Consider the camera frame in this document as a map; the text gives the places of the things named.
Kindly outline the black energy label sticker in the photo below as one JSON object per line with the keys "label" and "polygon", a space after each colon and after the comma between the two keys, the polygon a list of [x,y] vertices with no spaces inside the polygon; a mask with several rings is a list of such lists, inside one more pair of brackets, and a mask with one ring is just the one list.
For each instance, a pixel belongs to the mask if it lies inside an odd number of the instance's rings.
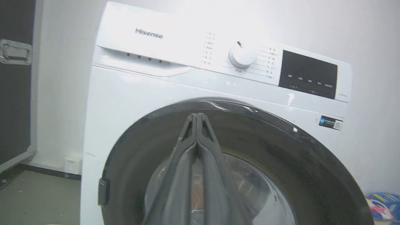
{"label": "black energy label sticker", "polygon": [[341,130],[343,121],[322,115],[319,121],[319,126],[327,127],[335,130]]}

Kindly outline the black flight case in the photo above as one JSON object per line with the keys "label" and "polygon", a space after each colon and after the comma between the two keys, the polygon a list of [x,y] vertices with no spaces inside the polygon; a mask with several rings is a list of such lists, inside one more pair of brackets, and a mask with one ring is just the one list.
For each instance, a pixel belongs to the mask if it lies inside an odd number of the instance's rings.
{"label": "black flight case", "polygon": [[[33,46],[36,0],[0,0],[0,40]],[[32,65],[0,63],[0,174],[31,155]]]}

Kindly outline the dark round washing machine door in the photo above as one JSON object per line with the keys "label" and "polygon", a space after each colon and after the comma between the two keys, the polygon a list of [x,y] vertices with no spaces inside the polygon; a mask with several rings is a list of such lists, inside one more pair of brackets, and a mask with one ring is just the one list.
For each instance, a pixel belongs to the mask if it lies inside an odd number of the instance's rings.
{"label": "dark round washing machine door", "polygon": [[227,99],[157,109],[116,141],[99,182],[104,225],[140,225],[186,118],[204,113],[254,225],[374,225],[356,181],[320,141],[274,114]]}

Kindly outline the white wall socket box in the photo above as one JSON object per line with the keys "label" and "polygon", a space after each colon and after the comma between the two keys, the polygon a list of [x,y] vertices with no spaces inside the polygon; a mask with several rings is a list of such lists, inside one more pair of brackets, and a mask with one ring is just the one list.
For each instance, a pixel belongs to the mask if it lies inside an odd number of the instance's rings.
{"label": "white wall socket box", "polygon": [[69,155],[64,158],[64,172],[73,175],[81,175],[82,171],[82,157],[76,155]]}

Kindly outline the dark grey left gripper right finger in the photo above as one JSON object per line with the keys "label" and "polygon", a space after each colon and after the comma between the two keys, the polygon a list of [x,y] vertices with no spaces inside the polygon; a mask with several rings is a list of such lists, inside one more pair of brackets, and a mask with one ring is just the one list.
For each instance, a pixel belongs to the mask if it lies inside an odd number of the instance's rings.
{"label": "dark grey left gripper right finger", "polygon": [[208,117],[198,113],[196,120],[204,174],[204,225],[253,225]]}

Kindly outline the blue patterned laundry basket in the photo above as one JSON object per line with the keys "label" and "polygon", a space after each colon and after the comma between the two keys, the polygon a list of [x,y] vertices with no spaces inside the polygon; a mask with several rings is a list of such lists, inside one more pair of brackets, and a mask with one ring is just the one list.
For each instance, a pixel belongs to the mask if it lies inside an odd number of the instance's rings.
{"label": "blue patterned laundry basket", "polygon": [[400,225],[400,195],[373,192],[366,198],[374,225]]}

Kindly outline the silver flight case latch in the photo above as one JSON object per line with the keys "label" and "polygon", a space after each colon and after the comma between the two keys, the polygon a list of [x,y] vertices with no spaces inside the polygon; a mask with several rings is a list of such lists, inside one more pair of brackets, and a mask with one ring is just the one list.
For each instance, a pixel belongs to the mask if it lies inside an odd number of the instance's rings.
{"label": "silver flight case latch", "polygon": [[33,46],[12,40],[0,40],[0,63],[31,65]]}

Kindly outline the white Hisense washing machine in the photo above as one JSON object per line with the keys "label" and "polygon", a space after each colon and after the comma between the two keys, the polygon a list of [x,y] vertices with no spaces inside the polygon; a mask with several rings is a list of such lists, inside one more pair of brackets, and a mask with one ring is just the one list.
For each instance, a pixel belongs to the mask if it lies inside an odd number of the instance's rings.
{"label": "white Hisense washing machine", "polygon": [[[104,225],[99,182],[121,135],[145,115],[183,101],[227,99],[300,127],[338,155],[341,130],[319,126],[322,115],[344,121],[351,66],[270,41],[246,11],[170,15],[107,2],[90,73],[82,161],[80,225]],[[237,42],[256,60],[236,68]]]}

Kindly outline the white washing machine dial knob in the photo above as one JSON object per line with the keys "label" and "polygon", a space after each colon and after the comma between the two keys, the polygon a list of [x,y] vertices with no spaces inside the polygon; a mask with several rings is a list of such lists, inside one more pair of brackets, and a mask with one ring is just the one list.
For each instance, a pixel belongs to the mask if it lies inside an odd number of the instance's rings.
{"label": "white washing machine dial knob", "polygon": [[248,68],[256,60],[256,47],[237,41],[231,47],[228,58],[234,67]]}

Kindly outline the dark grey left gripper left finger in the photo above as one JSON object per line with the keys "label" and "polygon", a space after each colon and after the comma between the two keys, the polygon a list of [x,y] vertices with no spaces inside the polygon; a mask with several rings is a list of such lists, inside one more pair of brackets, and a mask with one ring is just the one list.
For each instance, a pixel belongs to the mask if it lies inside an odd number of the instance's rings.
{"label": "dark grey left gripper left finger", "polygon": [[196,158],[197,114],[181,130],[159,190],[141,225],[191,225],[192,165]]}

